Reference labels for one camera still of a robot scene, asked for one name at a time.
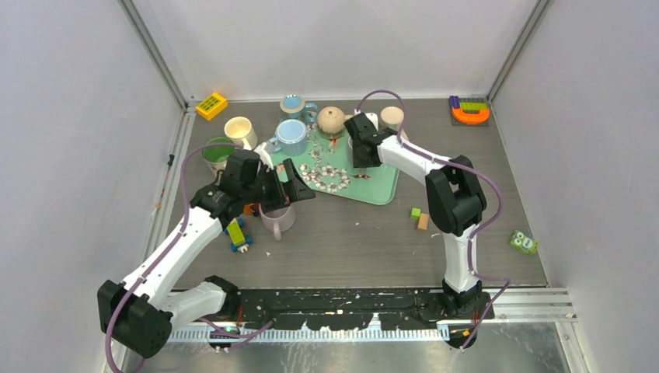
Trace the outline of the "lilac mug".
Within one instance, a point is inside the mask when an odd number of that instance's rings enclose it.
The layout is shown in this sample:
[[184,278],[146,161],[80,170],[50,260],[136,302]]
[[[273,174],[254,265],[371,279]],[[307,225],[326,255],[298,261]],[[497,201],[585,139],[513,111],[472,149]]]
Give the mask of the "lilac mug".
[[273,232],[276,241],[281,241],[282,234],[289,230],[296,220],[296,212],[292,204],[270,212],[265,212],[259,206],[259,212],[263,225]]

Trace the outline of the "tall floral mug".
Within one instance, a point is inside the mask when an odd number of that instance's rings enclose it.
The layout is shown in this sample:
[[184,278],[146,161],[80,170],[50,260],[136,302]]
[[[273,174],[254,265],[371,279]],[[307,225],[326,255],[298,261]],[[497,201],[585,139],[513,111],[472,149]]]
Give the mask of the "tall floral mug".
[[400,130],[400,126],[404,119],[404,112],[401,108],[397,106],[387,106],[382,109],[380,112],[380,120],[382,124],[396,132],[398,132],[402,138],[408,140],[408,137],[404,131]]

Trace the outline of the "cream floral mug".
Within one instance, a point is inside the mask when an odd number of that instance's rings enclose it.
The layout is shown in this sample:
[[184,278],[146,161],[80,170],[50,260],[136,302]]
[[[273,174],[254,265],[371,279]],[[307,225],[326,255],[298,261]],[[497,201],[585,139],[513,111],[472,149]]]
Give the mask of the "cream floral mug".
[[202,157],[213,175],[225,168],[228,157],[236,150],[235,143],[225,137],[216,137],[207,141],[201,151]]

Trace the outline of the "cream plain mug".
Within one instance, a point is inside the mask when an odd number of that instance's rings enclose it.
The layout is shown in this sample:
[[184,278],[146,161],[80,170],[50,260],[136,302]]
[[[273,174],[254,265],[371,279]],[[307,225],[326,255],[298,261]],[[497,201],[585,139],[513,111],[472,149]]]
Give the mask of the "cream plain mug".
[[247,117],[233,117],[224,126],[225,136],[238,145],[254,149],[258,145],[258,137],[251,120]]

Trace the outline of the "grey mug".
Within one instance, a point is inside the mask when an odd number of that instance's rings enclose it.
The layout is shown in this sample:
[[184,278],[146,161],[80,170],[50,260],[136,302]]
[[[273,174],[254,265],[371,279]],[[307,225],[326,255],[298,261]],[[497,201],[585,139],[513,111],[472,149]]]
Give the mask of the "grey mug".
[[351,166],[354,166],[354,148],[353,148],[353,141],[351,138],[347,139],[346,150],[347,150],[347,161]]

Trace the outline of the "orange mug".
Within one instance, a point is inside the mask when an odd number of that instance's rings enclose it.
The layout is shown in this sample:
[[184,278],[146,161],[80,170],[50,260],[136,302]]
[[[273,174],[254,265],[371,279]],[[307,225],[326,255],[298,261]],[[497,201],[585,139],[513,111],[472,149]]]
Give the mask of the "orange mug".
[[251,215],[253,217],[259,217],[260,216],[260,205],[258,203],[247,204],[243,208],[243,213]]

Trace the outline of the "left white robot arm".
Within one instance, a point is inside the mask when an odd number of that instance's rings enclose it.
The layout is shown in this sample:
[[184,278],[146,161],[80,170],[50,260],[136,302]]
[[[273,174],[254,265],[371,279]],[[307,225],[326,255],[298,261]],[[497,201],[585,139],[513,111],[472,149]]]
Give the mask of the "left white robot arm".
[[237,221],[245,206],[258,204],[271,212],[315,198],[291,159],[283,161],[287,179],[282,182],[266,157],[266,152],[236,148],[225,168],[194,194],[177,228],[156,251],[122,281],[107,280],[99,287],[106,355],[112,354],[110,345],[117,341],[149,359],[174,330],[206,315],[221,322],[237,315],[238,288],[221,277],[210,276],[178,295],[170,291],[198,254]]

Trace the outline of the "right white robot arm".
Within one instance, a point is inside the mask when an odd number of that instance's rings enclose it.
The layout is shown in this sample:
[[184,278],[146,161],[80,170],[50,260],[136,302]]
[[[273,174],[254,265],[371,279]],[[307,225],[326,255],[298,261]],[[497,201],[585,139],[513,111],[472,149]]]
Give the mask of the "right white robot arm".
[[344,125],[352,142],[354,166],[393,166],[425,187],[430,220],[443,232],[445,243],[444,309],[454,319],[465,318],[482,292],[482,281],[476,276],[473,233],[486,208],[477,176],[465,170],[472,167],[469,159],[428,152],[398,138],[389,128],[378,131],[364,113]]

